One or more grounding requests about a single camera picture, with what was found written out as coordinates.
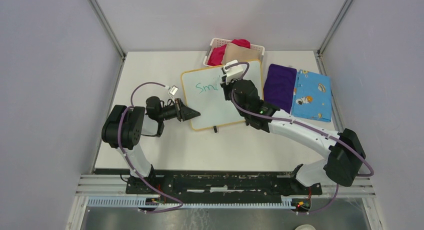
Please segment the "yellow framed whiteboard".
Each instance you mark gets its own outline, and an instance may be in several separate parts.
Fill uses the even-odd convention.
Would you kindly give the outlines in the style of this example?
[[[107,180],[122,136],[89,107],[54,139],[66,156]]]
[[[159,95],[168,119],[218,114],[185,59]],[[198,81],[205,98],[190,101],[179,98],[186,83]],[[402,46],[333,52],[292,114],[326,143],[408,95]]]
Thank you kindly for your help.
[[[225,100],[224,90],[220,86],[223,75],[221,65],[185,71],[180,75],[185,105],[200,113],[200,116],[190,120],[193,130],[245,121],[232,102]]]

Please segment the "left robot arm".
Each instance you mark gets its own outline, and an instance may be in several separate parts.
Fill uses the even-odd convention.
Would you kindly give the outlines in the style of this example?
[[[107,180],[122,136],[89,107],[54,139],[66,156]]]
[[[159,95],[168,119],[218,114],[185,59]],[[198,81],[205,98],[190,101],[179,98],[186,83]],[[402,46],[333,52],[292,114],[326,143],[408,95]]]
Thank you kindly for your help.
[[[130,175],[139,178],[139,189],[151,194],[157,188],[157,180],[154,167],[141,148],[141,137],[161,137],[167,120],[185,122],[199,116],[199,111],[186,106],[180,98],[165,103],[159,97],[151,96],[146,100],[146,106],[115,105],[102,127],[101,139],[118,150]]]

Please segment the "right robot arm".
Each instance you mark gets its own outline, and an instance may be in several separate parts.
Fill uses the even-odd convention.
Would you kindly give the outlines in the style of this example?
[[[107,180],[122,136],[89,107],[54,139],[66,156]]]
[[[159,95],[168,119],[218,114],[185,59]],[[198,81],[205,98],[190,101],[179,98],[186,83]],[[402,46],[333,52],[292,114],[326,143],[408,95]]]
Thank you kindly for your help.
[[[298,165],[290,175],[289,189],[302,194],[313,184],[332,181],[343,187],[352,186],[365,163],[365,152],[357,134],[326,130],[297,119],[285,110],[259,97],[251,80],[233,79],[221,82],[224,98],[231,101],[247,125],[270,134],[287,137],[306,146],[322,159]]]

